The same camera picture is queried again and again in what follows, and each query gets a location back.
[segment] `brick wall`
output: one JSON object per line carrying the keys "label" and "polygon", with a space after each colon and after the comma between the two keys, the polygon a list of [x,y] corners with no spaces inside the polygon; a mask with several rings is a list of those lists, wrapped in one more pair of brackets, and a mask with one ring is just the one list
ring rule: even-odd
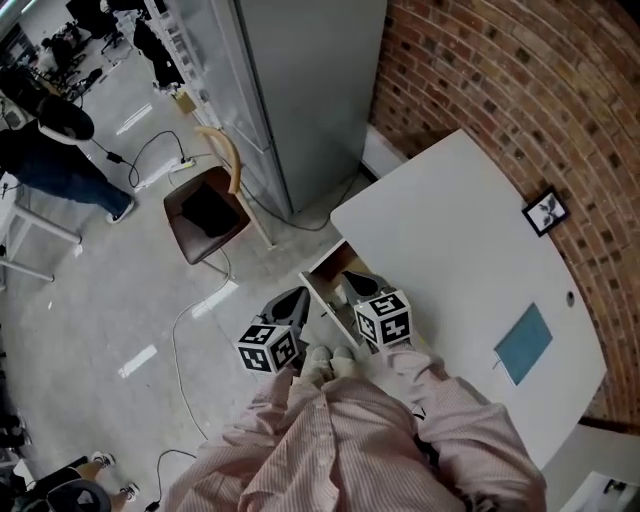
{"label": "brick wall", "polygon": [[462,127],[526,199],[556,187],[572,215],[552,239],[608,368],[585,416],[639,429],[640,30],[632,19],[604,0],[390,0],[371,122],[408,157]]}

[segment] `chair seat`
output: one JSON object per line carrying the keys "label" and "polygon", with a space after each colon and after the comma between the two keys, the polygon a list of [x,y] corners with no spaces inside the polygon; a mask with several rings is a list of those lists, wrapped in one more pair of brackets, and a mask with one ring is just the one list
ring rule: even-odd
{"label": "chair seat", "polygon": [[[231,178],[223,167],[214,167],[187,181],[164,198],[164,209],[171,230],[185,259],[191,265],[201,262],[225,245],[249,224],[249,217],[232,194],[229,194]],[[205,230],[183,215],[183,204],[202,186],[215,192],[236,213],[235,224],[224,234],[207,236]]]}

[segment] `drawer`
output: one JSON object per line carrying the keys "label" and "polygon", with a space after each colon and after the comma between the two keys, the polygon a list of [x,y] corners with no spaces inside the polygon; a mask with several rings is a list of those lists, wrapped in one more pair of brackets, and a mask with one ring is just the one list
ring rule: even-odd
{"label": "drawer", "polygon": [[342,239],[308,272],[301,272],[300,279],[324,308],[327,316],[357,349],[362,339],[358,333],[353,308],[346,303],[340,285],[340,274],[345,270],[369,272],[349,243]]}

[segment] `gray floor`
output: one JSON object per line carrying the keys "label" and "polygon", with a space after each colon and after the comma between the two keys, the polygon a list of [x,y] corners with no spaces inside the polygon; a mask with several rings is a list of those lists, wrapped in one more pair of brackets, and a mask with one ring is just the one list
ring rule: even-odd
{"label": "gray floor", "polygon": [[[126,54],[126,45],[113,52]],[[92,56],[88,63],[99,62]],[[135,112],[152,110],[123,134],[116,131]],[[175,130],[187,154],[206,153],[170,97],[153,92],[148,67],[136,51],[111,69],[84,98],[96,124],[95,138],[131,161],[155,133]],[[130,191],[128,167],[106,161],[93,143],[83,146],[110,180]],[[171,137],[156,141],[140,158],[143,179],[178,151]],[[198,159],[195,169],[172,177],[175,184],[212,165]],[[359,179],[355,193],[366,186]],[[23,201],[83,236],[82,252],[46,232],[30,232],[18,259],[55,273],[53,283],[7,273],[8,290],[0,296],[6,372],[11,397],[24,415],[33,446],[29,466],[42,476],[94,450],[112,453],[118,467],[104,482],[110,489],[135,481],[142,497],[130,510],[143,510],[157,497],[155,464],[160,452],[193,452],[202,439],[180,397],[171,344],[171,327],[180,311],[207,297],[221,279],[205,266],[190,267],[182,258],[166,222],[162,198],[171,190],[166,176],[136,194],[138,206],[117,226],[91,205],[26,191]],[[341,195],[338,189],[295,219],[317,225]],[[239,288],[212,312],[187,314],[176,339],[184,390],[198,422],[211,434],[246,404],[257,380],[245,373],[232,341],[278,293],[301,284],[298,272],[309,268],[338,239],[331,226],[307,233],[266,217],[277,247],[268,251],[253,228],[226,247]],[[212,258],[224,266],[224,260]],[[335,343],[339,334],[312,304],[304,337]],[[158,353],[123,379],[127,361],[154,345]],[[162,477],[173,480],[189,461],[171,455]]]}

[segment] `black and white cube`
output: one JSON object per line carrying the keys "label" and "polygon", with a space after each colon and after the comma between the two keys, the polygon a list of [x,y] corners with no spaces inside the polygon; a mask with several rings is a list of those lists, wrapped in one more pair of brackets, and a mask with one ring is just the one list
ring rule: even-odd
{"label": "black and white cube", "polygon": [[411,338],[411,306],[400,290],[354,306],[360,335],[382,347]]}
{"label": "black and white cube", "polygon": [[298,355],[292,329],[283,325],[251,325],[236,348],[244,367],[258,373],[278,373]]}

